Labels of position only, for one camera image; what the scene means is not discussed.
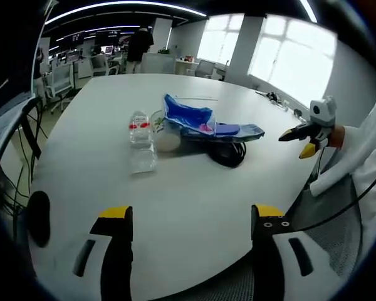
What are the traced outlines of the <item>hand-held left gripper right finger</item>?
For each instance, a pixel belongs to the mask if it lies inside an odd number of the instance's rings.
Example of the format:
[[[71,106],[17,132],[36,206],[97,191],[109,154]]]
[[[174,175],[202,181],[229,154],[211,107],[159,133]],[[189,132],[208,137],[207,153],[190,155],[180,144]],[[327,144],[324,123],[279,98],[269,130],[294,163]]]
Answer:
[[[254,300],[330,300],[329,255],[273,206],[251,208]]]

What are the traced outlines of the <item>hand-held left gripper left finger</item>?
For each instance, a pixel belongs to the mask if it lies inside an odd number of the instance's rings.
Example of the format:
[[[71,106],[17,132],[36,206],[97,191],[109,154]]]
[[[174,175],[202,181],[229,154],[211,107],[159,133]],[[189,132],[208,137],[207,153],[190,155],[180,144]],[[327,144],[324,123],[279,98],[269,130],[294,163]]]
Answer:
[[[51,294],[56,300],[131,300],[132,241],[131,206],[53,227]]]

